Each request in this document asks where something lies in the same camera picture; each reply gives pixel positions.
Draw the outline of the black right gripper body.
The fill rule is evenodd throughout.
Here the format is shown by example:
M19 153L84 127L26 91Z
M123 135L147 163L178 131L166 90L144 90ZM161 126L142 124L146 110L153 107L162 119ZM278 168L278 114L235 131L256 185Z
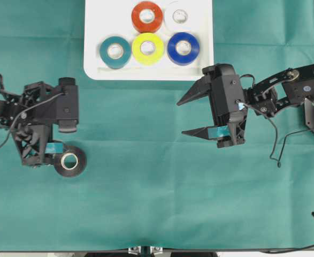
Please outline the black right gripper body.
M217 147L231 147L245 143L247 108L239 105L245 102L240 76L231 64L216 64L202 69L210 88L213 121L216 128L226 126L229 135L215 138Z

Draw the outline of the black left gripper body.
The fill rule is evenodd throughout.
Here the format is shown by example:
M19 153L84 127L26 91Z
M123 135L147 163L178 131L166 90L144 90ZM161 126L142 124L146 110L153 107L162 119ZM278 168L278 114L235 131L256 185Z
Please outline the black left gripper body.
M32 110L48 101L38 101L38 82L26 85L20 95L11 96L11 135L21 163L30 167L52 165L55 154L46 154L47 143L53 140L53 124L33 121Z

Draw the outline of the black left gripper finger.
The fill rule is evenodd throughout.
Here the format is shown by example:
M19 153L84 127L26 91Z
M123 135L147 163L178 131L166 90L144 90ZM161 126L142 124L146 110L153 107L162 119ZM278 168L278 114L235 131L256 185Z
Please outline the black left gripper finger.
M62 154L65 151L63 143L47 143L45 148L46 154Z

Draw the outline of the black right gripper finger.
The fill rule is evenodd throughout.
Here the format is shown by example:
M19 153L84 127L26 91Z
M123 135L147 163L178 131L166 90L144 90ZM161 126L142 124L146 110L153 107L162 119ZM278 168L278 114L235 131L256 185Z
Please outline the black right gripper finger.
M207 76L203 76L202 78L198 79L194 82L186 94L177 102L177 106L207 96L208 92L211 90L210 85L210 78L207 78Z
M198 137L205 140L221 140L229 136L228 126L208 126L193 130L182 131L182 134L191 137Z

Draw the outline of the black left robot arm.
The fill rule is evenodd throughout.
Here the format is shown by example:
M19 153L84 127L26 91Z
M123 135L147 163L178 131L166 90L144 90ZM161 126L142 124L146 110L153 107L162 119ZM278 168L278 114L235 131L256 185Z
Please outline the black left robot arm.
M12 137L22 165L51 164L53 155L45 151L47 144L54 142L52 126L56 119L49 119L46 111L65 94L63 86L52 87L43 81L25 86L21 95L10 93L5 90L0 74L0 129L7 130L0 149Z

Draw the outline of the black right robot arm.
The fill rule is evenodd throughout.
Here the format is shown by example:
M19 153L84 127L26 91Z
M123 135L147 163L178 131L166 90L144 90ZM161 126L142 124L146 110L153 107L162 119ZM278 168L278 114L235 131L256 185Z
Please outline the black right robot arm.
M245 143L248 107L272 118L288 107L305 105L305 121L314 133L314 64L286 69L244 89L231 64L203 68L198 79L177 103L208 97L213 126L184 131L188 136L214 140L219 148Z

